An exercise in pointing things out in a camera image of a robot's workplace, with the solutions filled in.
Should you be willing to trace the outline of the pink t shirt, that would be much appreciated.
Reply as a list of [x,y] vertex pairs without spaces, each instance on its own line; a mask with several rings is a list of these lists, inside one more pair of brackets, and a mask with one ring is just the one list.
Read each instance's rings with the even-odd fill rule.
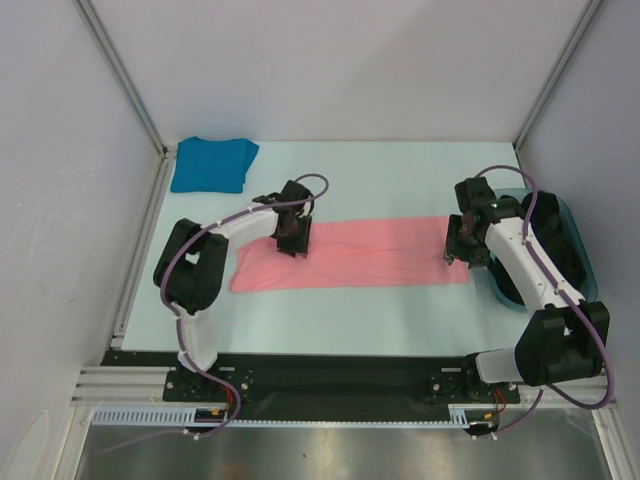
[[280,253],[273,239],[261,238],[237,251],[230,290],[466,284],[464,264],[443,259],[447,226],[446,217],[319,223],[306,257]]

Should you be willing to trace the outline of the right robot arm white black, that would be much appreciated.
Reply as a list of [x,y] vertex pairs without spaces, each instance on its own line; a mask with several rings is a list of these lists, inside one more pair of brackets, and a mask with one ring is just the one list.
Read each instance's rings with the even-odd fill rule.
[[461,376],[463,393],[484,401],[498,383],[554,387],[605,372],[609,312],[563,277],[534,234],[532,211],[497,197],[483,176],[454,190],[459,211],[449,218],[445,262],[475,268],[499,261],[529,316],[514,347],[475,354],[475,367]]

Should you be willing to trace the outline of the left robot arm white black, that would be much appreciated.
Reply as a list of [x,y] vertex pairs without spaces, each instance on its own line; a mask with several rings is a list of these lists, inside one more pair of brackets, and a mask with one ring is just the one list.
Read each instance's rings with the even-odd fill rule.
[[316,196],[298,180],[279,192],[261,195],[245,209],[209,225],[181,219],[174,225],[153,273],[162,303],[174,313],[178,361],[190,370],[185,388],[199,400],[213,398],[219,374],[210,369],[218,350],[199,320],[223,283],[230,254],[256,240],[275,242],[278,253],[306,257]]

